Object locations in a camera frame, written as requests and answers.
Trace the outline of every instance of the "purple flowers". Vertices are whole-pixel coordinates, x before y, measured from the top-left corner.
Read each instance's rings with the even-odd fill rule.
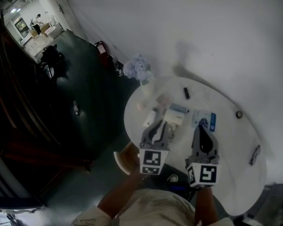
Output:
[[[134,55],[123,67],[125,76],[128,78],[135,78],[138,81],[147,81],[149,78],[149,70],[149,62],[141,54]]]

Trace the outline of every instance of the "person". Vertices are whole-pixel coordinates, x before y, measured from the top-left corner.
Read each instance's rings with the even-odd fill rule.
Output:
[[[153,189],[137,190],[144,174],[134,171],[99,202],[80,214],[72,226],[233,226],[218,219],[211,188],[197,192],[196,210],[184,198]]]
[[[38,35],[41,33],[39,24],[43,24],[41,21],[39,21],[39,17],[41,17],[41,14],[38,14],[37,17],[35,17],[32,21],[33,28],[37,31]]]

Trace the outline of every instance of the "window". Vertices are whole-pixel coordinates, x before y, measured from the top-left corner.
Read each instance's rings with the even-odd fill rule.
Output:
[[[14,21],[14,25],[19,30],[19,32],[22,34],[23,37],[25,37],[29,32],[29,27],[24,22],[23,18],[19,17]]]

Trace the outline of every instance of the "white vase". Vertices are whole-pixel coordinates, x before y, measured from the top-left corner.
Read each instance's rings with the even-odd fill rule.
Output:
[[[149,80],[149,82],[145,85],[142,85],[141,83],[141,90],[143,91],[144,95],[151,96],[154,93],[154,79]]]

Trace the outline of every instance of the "round white table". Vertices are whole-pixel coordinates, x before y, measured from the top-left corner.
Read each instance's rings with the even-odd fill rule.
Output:
[[[188,88],[191,97],[189,100],[184,96],[184,87]],[[181,77],[157,78],[155,93],[152,96],[146,97],[139,87],[131,95],[125,108],[125,129],[137,147],[145,130],[143,123],[151,109],[158,106],[156,98],[162,92],[168,92],[174,98],[174,103],[190,110],[168,146],[170,153],[166,163],[187,174],[184,160],[192,152],[193,110],[214,112],[216,114],[214,135],[219,144],[219,164],[222,168],[218,184],[212,187],[213,194],[229,215],[237,216],[245,213],[261,195],[266,181],[264,147],[250,121],[245,115],[237,119],[235,114],[239,108],[228,98],[204,84]],[[136,104],[145,99],[146,107],[138,111]],[[250,166],[249,161],[257,145],[261,145],[261,152],[255,164]]]

